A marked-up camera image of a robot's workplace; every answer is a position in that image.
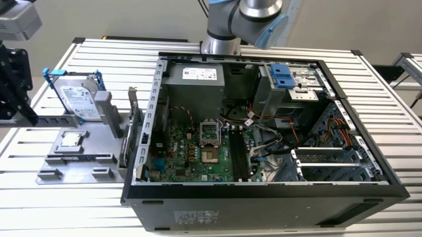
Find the ram slot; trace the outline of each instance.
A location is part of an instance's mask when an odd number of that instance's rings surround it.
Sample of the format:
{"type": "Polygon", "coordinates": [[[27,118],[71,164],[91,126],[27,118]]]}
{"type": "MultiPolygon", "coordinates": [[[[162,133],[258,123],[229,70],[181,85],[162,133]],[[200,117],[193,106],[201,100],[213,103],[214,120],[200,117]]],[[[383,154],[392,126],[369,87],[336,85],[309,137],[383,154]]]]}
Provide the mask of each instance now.
{"type": "Polygon", "coordinates": [[[249,178],[248,174],[248,163],[245,156],[245,145],[240,131],[228,132],[229,139],[229,154],[232,162],[232,177],[233,181],[237,182],[238,179],[246,182],[249,178]]]}

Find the aluminum extrusion table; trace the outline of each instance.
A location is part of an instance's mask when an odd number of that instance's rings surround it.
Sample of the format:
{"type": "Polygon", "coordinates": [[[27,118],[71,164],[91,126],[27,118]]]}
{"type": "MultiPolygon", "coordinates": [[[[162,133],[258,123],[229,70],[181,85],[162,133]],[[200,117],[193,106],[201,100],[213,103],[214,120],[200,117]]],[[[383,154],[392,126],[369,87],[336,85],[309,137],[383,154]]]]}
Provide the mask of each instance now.
{"type": "MultiPolygon", "coordinates": [[[[112,103],[120,111],[128,111],[128,86],[137,87],[140,107],[146,106],[158,51],[196,53],[198,44],[85,39],[70,45],[55,69],[75,72],[98,69],[112,92],[112,103]]],[[[261,51],[250,46],[241,47],[242,56],[325,61],[411,197],[343,230],[213,231],[180,235],[422,236],[422,122],[364,57],[353,53],[300,48],[261,51]]],[[[59,102],[45,84],[31,105],[37,114],[62,113],[59,102]]],[[[0,144],[0,230],[9,230],[0,235],[153,236],[141,228],[132,209],[120,206],[122,184],[38,186],[34,183],[57,131],[58,128],[11,129],[0,144]]]]}

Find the orange wire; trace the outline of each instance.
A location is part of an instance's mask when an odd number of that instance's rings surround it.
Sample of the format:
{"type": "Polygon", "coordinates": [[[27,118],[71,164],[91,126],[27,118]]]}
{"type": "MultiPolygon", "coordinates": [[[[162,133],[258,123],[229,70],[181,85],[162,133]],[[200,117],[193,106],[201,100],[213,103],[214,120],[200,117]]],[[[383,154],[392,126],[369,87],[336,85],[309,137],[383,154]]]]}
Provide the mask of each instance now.
{"type": "MultiPolygon", "coordinates": [[[[254,114],[256,117],[261,117],[260,114],[256,114],[252,110],[252,104],[249,103],[249,111],[254,114]]],[[[292,116],[273,116],[274,118],[281,118],[281,119],[289,119],[289,127],[290,127],[290,131],[292,131],[292,134],[294,135],[294,139],[296,139],[296,142],[298,141],[298,138],[297,138],[297,134],[296,134],[296,130],[294,130],[294,127],[293,127],[293,122],[292,122],[292,116]]]]}
{"type": "MultiPolygon", "coordinates": [[[[339,118],[329,118],[329,119],[328,119],[327,133],[325,133],[325,135],[323,136],[321,141],[325,141],[327,138],[328,138],[328,136],[329,136],[331,121],[333,121],[336,125],[344,124],[344,122],[343,122],[339,118]]],[[[352,142],[351,142],[351,139],[349,139],[349,137],[348,137],[348,134],[345,133],[345,131],[344,131],[343,129],[340,129],[339,132],[340,132],[341,137],[343,137],[343,139],[344,139],[345,145],[347,145],[347,146],[351,146],[351,145],[352,145],[352,142]]]]}
{"type": "MultiPolygon", "coordinates": [[[[343,121],[341,119],[339,119],[339,118],[335,118],[335,119],[339,121],[339,123],[345,124],[345,123],[344,123],[344,121],[343,121]]],[[[348,134],[347,134],[345,130],[344,130],[344,129],[341,129],[341,131],[343,131],[344,137],[348,139],[348,146],[351,146],[351,145],[352,145],[351,138],[349,138],[349,136],[348,136],[348,134]]]]}

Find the power supply label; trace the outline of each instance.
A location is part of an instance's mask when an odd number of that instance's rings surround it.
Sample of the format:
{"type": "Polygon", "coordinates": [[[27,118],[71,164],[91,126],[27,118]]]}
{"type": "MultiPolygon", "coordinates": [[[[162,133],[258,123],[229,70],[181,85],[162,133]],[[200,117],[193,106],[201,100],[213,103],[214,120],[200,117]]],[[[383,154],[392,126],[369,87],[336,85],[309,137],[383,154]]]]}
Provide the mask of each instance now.
{"type": "Polygon", "coordinates": [[[184,68],[182,79],[189,80],[216,80],[214,68],[184,68]]]}
{"type": "Polygon", "coordinates": [[[184,224],[214,224],[217,220],[217,210],[204,211],[174,211],[173,218],[178,225],[184,224]]]}
{"type": "Polygon", "coordinates": [[[61,86],[59,90],[66,103],[77,117],[83,120],[99,120],[99,113],[94,106],[89,91],[83,87],[61,86]]]}

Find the motherboard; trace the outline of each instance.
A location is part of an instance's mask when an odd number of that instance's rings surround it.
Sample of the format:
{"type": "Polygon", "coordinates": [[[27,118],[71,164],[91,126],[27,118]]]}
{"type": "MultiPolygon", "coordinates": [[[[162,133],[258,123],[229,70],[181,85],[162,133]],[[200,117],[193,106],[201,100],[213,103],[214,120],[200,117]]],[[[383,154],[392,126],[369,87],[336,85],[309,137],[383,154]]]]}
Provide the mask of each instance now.
{"type": "Polygon", "coordinates": [[[152,160],[152,182],[237,182],[241,177],[245,182],[261,181],[258,164],[249,163],[248,151],[254,146],[252,131],[214,128],[216,133],[209,124],[202,125],[202,132],[198,126],[196,132],[189,127],[169,128],[165,157],[152,160]],[[217,142],[202,145],[204,139],[217,142]]]}

